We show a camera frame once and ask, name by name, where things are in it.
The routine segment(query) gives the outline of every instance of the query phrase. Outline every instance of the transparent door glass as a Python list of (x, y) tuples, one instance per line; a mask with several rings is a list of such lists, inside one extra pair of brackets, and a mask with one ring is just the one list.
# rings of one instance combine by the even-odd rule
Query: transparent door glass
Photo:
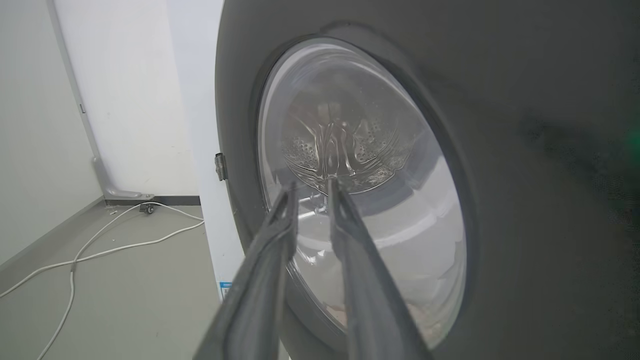
[(427, 120), (378, 62), (338, 40), (313, 39), (274, 66), (259, 115), (265, 201), (296, 181), (294, 271), (346, 329), (340, 261), (329, 240), (326, 180), (346, 185), (431, 348), (460, 308), (466, 242), (460, 202)]

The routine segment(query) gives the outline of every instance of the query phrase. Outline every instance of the floor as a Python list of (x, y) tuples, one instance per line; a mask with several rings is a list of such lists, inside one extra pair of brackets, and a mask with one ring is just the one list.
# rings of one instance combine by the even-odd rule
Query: floor
[[(200, 207), (177, 207), (202, 216)], [(41, 266), (73, 259), (126, 210), (99, 204), (0, 272), (0, 293)], [(85, 255), (156, 240), (197, 224), (169, 209), (130, 211)], [(36, 359), (67, 306), (70, 265), (41, 273), (0, 299), (0, 359)], [(78, 264), (76, 297), (45, 360), (191, 359), (219, 306), (204, 226), (161, 243)], [(280, 359), (288, 359), (280, 345)]]

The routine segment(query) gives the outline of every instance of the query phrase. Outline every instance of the white wall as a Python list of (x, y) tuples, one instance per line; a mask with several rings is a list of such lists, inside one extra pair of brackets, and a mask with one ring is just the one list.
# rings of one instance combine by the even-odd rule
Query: white wall
[(0, 264), (102, 196), (44, 0), (0, 1)]
[(156, 195), (198, 195), (165, 0), (54, 4), (114, 184)]
[(223, 0), (167, 0), (182, 100), (191, 133), (200, 202), (219, 295), (244, 260), (226, 181), (214, 163), (220, 152), (216, 126), (215, 63)]

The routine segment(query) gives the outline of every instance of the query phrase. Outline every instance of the washing machine drum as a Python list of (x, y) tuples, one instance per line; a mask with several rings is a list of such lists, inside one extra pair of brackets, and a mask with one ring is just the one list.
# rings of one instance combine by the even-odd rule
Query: washing machine drum
[(436, 359), (637, 354), (633, 13), (225, 3), (216, 106), (243, 246), (283, 184), (300, 195), (280, 329), (293, 359), (347, 358), (330, 177)]

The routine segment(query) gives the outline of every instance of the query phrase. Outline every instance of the power cord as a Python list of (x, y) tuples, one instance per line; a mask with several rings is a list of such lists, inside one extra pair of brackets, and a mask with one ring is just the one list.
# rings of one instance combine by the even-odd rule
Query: power cord
[[(186, 215), (186, 216), (188, 216), (190, 218), (194, 218), (196, 220), (201, 220), (201, 221), (199, 223), (197, 223), (196, 225), (185, 227), (185, 228), (180, 229), (178, 231), (174, 231), (171, 234), (169, 234), (169, 235), (167, 235), (167, 236), (165, 236), (163, 238), (160, 238), (158, 240), (147, 241), (147, 242), (144, 242), (144, 243), (137, 243), (137, 244), (126, 245), (126, 246), (122, 246), (122, 247), (117, 247), (115, 249), (99, 252), (99, 253), (91, 255), (91, 256), (86, 256), (85, 258), (80, 258), (80, 255), (84, 252), (84, 250), (86, 250), (86, 248), (89, 245), (91, 245), (91, 243), (98, 237), (98, 235), (103, 230), (105, 230), (109, 225), (113, 224), (113, 222), (118, 220), (122, 215), (130, 212), (133, 209), (136, 209), (136, 208), (140, 207), (141, 205), (145, 205), (145, 204), (153, 204), (153, 205), (164, 206), (165, 208), (171, 209), (173, 211), (177, 211), (177, 212), (179, 212), (179, 213), (181, 213), (183, 215)], [(62, 330), (62, 326), (65, 324), (65, 320), (67, 320), (67, 316), (69, 315), (69, 311), (71, 310), (71, 305), (74, 302), (74, 296), (76, 294), (76, 287), (75, 287), (75, 284), (74, 284), (74, 273), (76, 272), (76, 265), (78, 263), (80, 263), (82, 261), (95, 259), (95, 258), (98, 258), (100, 256), (108, 255), (108, 254), (111, 254), (112, 252), (116, 252), (116, 251), (119, 251), (119, 250), (124, 250), (124, 249), (129, 249), (129, 248), (132, 248), (132, 247), (138, 247), (138, 246), (143, 246), (143, 245), (151, 245), (151, 244), (159, 243), (160, 241), (164, 241), (164, 240), (172, 237), (173, 235), (182, 233), (183, 231), (195, 229), (196, 227), (198, 227), (198, 226), (200, 226), (202, 224), (204, 224), (204, 219), (199, 218), (199, 217), (195, 217), (195, 216), (190, 215), (190, 214), (187, 214), (184, 211), (172, 208), (171, 206), (167, 206), (167, 205), (164, 205), (164, 204), (160, 204), (159, 202), (153, 202), (153, 201), (143, 202), (142, 204), (135, 205), (132, 208), (129, 208), (129, 209), (125, 210), (122, 214), (118, 215), (112, 221), (110, 221), (108, 224), (103, 226), (102, 229), (98, 230), (98, 232), (95, 233), (95, 235), (93, 235), (89, 239), (88, 242), (86, 242), (86, 244), (80, 249), (80, 251), (78, 251), (78, 253), (76, 254), (76, 257), (72, 261), (65, 261), (64, 263), (58, 263), (58, 264), (43, 266), (42, 268), (39, 268), (38, 270), (32, 272), (29, 276), (25, 277), (20, 282), (18, 282), (16, 285), (13, 285), (9, 290), (7, 290), (4, 293), (0, 294), (0, 299), (2, 297), (4, 297), (5, 295), (9, 294), (10, 292), (12, 292), (13, 290), (17, 289), (18, 287), (20, 287), (20, 285), (22, 285), (25, 282), (29, 281), (32, 277), (38, 275), (41, 272), (44, 272), (44, 271), (47, 271), (47, 270), (50, 270), (50, 269), (53, 269), (53, 268), (57, 268), (58, 266), (64, 266), (64, 265), (71, 264), (71, 273), (69, 275), (69, 283), (71, 284), (71, 296), (69, 297), (69, 304), (67, 305), (67, 310), (65, 310), (65, 314), (62, 316), (62, 320), (60, 320), (60, 324), (58, 325), (58, 328), (56, 329), (56, 332), (53, 333), (53, 336), (51, 337), (51, 340), (49, 340), (49, 343), (47, 344), (47, 346), (42, 350), (42, 352), (40, 353), (40, 356), (38, 356), (37, 360), (42, 360), (43, 356), (47, 353), (48, 349), (53, 344), (53, 341), (55, 341), (55, 339), (58, 337), (58, 334), (60, 333), (60, 330)]]

